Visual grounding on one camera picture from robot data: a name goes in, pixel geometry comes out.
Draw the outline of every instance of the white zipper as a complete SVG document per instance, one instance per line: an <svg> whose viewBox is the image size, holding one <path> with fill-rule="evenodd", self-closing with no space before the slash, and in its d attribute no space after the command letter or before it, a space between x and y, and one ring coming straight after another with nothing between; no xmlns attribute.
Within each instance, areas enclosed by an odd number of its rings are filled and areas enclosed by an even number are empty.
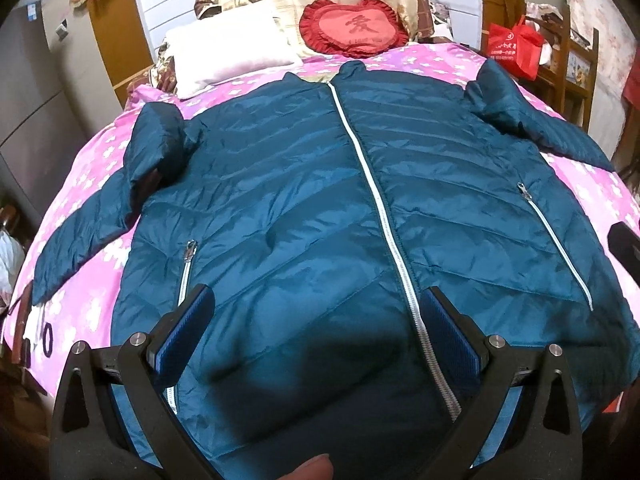
<svg viewBox="0 0 640 480"><path fill-rule="evenodd" d="M198 243L196 240L189 240L187 242L187 247L184 249L184 267L182 268L182 278L180 279L180 290L178 291L178 305L180 305L184 298L187 296L187 286L189 285L189 275L191 273L191 262L193 261L193 257L196 254L196 250L198 249ZM166 390L166 402L169 404L169 407L175 413L178 414L178 401L175 395L175 386L171 388L167 388Z"/></svg>
<svg viewBox="0 0 640 480"><path fill-rule="evenodd" d="M364 172L367 183L369 184L369 189L376 203L378 216L380 217L380 225L382 225L382 232L385 235L386 244L391 251L391 255L393 256L396 267L398 268L398 274L400 275L402 288L404 288L404 294L409 304L409 310L411 311L411 315L414 318L414 325L418 333L418 338L420 339L422 352L424 353L427 365L440 391L440 394L442 395L442 399L447 405L449 415L451 416L452 420L456 420L461 411L460 403L456 399L455 394L447 383L440 365L438 364L438 360L436 359L436 355L433 351L433 346L431 345L431 339L429 338L427 328L425 327L424 322L422 321L422 317L420 316L420 305L418 304L418 298L415 295L414 285L411 282L409 271L404 264L404 260L402 259L402 255L400 254L400 250L398 249L398 245L396 245L396 240L394 239L391 231L391 225L389 224L389 218L386 215L385 205L383 203L382 196L380 195L380 190L378 189L378 186L373 179L373 175L371 173L371 170L369 169L369 165L367 164L367 161L364 157L364 152L362 151L360 141L358 140L358 137L356 137L356 135L353 133L353 130L347 122L347 118L344 115L342 105L340 104L340 99L338 99L338 94L336 93L334 86L331 83L327 83L327 85L331 89L335 106L337 107L338 114L340 115L340 120L342 121L344 129L347 130L347 133L351 138L351 142L353 143L356 154L358 155L358 160L360 161L362 171Z"/></svg>
<svg viewBox="0 0 640 480"><path fill-rule="evenodd" d="M524 199L527 202L529 202L529 205L533 208L533 211L536 212L536 214L538 215L538 217L542 221L542 223L545 226L547 232L551 236L551 239L554 241L554 244L556 245L556 248L558 248L558 252L562 256L562 258L564 259L564 262L567 264L567 267L569 267L569 270L571 271L572 275L574 276L575 281L578 282L578 285L580 285L580 288L584 292L584 295L587 298L587 302L589 303L589 310L591 310L593 312L593 299L591 298L591 293L589 292L589 289L587 288L587 284L584 283L584 280L582 279L582 277L578 273L578 270L575 268L574 264L572 263L571 258L569 258L569 255L564 250L564 247L562 247L562 244L560 243L559 238L556 236L556 233L554 232L554 229L551 227L551 224L546 220L544 213L542 211L540 211L540 208L536 205L536 203L533 202L533 197L531 196L531 193L529 191L527 191L526 186L523 183L519 182L518 183L518 189L520 190L520 193L522 193L522 196L524 197Z"/></svg>

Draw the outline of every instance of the red shopping bag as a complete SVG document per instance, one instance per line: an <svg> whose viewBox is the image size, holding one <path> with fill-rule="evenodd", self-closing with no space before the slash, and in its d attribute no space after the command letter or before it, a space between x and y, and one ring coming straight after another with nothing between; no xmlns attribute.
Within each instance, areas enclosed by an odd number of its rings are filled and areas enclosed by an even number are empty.
<svg viewBox="0 0 640 480"><path fill-rule="evenodd" d="M489 26L488 57L495 59L511 75L534 81L544 42L541 34L524 25L524 16L513 30L492 23Z"/></svg>

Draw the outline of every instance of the jacket sleeve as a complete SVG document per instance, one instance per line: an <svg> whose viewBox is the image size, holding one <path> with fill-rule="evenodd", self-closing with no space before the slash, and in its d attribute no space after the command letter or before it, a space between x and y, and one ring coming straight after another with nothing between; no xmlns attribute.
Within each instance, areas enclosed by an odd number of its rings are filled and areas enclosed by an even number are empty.
<svg viewBox="0 0 640 480"><path fill-rule="evenodd" d="M44 246L34 270L31 304L49 301L85 262L129 231L158 185L170 184L182 173L193 147L177 107L146 104L123 167L69 215Z"/></svg>
<svg viewBox="0 0 640 480"><path fill-rule="evenodd" d="M556 155L614 170L590 136L574 124L535 109L513 79L492 59L482 65L476 80L466 86L465 99L475 115L502 133L532 140L541 150Z"/></svg>

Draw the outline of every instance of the white pillow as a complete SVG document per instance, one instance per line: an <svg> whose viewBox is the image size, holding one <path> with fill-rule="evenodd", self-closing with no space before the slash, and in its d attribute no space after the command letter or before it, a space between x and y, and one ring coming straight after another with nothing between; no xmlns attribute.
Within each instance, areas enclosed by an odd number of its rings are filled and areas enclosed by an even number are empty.
<svg viewBox="0 0 640 480"><path fill-rule="evenodd" d="M169 30L178 97L263 68L301 65L274 17L272 1L262 0Z"/></svg>

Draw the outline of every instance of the red heart-shaped pillow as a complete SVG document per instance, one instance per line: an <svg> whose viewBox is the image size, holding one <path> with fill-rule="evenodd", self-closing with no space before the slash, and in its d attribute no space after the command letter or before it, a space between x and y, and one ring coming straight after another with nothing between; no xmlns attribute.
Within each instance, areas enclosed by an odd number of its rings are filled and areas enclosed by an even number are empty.
<svg viewBox="0 0 640 480"><path fill-rule="evenodd" d="M356 5L316 0L302 13L300 35L316 52L348 57L376 56L409 40L394 10L380 0Z"/></svg>

